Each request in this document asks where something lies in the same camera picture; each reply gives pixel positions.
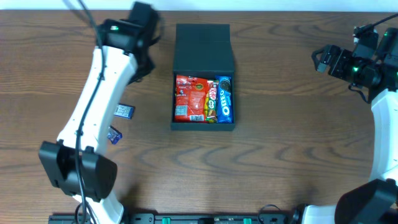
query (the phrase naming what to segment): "wooden table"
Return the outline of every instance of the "wooden table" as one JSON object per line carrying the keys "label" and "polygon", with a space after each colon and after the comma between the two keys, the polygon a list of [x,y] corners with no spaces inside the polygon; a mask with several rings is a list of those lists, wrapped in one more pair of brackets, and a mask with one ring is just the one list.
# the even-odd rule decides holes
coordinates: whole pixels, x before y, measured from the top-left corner
{"label": "wooden table", "polygon": [[[98,22],[126,11],[95,11]],[[314,70],[326,44],[353,48],[354,26],[387,14],[324,12],[162,12],[165,36],[150,55],[156,69],[129,85],[115,118],[124,138],[109,145],[114,187],[130,209],[159,213],[256,213],[266,203],[336,203],[367,182],[374,125],[370,106],[348,84]],[[176,23],[231,24],[236,58],[233,132],[170,130]],[[379,27],[384,32],[387,22]],[[0,223],[45,223],[72,213],[38,158],[55,142],[88,76],[93,31],[70,11],[0,12]]]}

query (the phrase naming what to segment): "candy wrapper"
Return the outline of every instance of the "candy wrapper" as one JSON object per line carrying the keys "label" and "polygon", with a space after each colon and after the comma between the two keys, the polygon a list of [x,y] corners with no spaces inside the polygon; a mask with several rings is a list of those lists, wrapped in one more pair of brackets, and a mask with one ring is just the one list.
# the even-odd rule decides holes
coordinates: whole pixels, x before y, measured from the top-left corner
{"label": "candy wrapper", "polygon": [[205,105],[205,113],[206,113],[206,121],[209,123],[217,122],[217,88],[218,88],[218,80],[208,80],[209,91],[206,95],[206,105]]}
{"label": "candy wrapper", "polygon": [[217,93],[217,123],[232,123],[231,78],[216,76],[219,81]]}
{"label": "candy wrapper", "polygon": [[205,123],[208,82],[204,78],[177,75],[174,120]]}

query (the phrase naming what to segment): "white wall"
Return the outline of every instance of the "white wall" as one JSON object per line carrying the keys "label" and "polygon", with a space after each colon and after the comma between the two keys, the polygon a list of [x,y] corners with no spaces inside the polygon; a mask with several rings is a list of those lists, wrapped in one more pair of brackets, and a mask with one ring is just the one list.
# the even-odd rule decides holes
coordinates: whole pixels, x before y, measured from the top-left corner
{"label": "white wall", "polygon": [[[0,9],[68,9],[76,0],[0,0]],[[398,0],[141,0],[157,10],[398,12]],[[85,0],[90,9],[130,9],[132,0]]]}

